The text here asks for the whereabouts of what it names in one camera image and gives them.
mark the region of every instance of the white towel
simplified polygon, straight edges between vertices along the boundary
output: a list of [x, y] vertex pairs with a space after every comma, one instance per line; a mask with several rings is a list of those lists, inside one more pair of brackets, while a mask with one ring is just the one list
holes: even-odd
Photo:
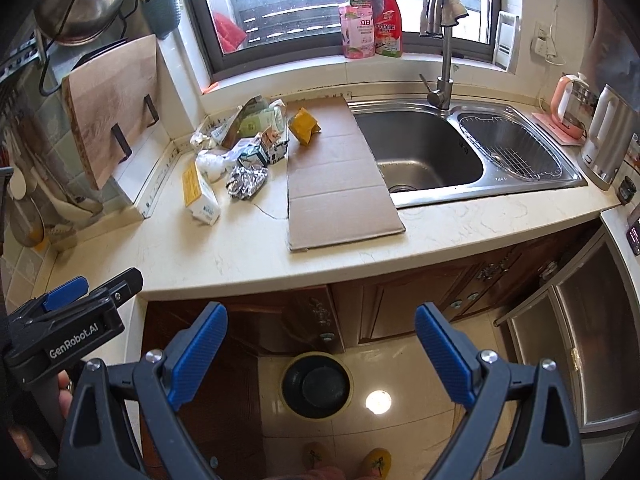
[[[422, 0], [422, 14], [420, 16], [420, 35], [427, 35], [427, 10], [429, 7], [429, 0]], [[458, 25], [458, 20], [468, 16], [469, 13], [466, 7], [460, 2], [460, 0], [444, 0], [442, 5], [442, 26], [443, 27], [455, 27]]]

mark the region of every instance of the red spray bottle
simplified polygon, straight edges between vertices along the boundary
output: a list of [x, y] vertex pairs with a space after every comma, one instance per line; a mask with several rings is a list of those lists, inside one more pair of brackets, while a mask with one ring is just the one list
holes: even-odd
[[402, 17], [396, 0], [383, 0], [382, 12], [373, 17], [376, 54], [402, 56]]

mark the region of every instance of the faucet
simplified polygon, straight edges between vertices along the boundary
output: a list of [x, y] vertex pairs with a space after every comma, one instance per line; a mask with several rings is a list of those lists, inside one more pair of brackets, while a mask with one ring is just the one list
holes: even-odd
[[420, 79], [429, 90], [427, 101], [440, 110], [448, 110], [453, 89], [453, 79], [450, 78], [452, 27], [442, 27], [443, 4], [444, 0], [428, 0], [427, 6], [427, 36], [442, 37], [442, 75], [438, 78], [435, 90], [431, 90], [422, 74]]

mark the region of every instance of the trash pile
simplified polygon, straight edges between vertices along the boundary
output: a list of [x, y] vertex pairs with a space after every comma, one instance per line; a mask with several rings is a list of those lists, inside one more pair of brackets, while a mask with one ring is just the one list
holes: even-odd
[[[311, 135], [320, 128], [304, 108], [287, 124], [284, 102], [278, 99], [270, 103], [260, 95], [239, 106], [236, 113], [221, 124], [213, 126], [205, 121], [190, 140], [196, 152], [194, 169], [203, 179], [198, 179], [191, 167], [185, 171], [182, 178], [185, 206], [196, 218], [213, 224], [220, 208], [217, 202], [211, 203], [210, 187], [209, 193], [202, 190], [202, 186], [216, 182], [225, 173], [229, 195], [240, 200], [251, 198], [266, 182], [268, 167], [286, 155], [289, 130], [301, 144], [308, 145]], [[200, 210], [202, 203], [206, 204], [206, 211]]]

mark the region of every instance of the brown cardboard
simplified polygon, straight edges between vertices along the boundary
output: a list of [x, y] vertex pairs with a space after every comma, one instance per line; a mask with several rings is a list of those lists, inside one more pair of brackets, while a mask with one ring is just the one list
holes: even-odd
[[402, 233], [385, 181], [342, 97], [287, 104], [303, 106], [321, 133], [302, 146], [292, 136], [287, 156], [289, 248], [292, 251]]

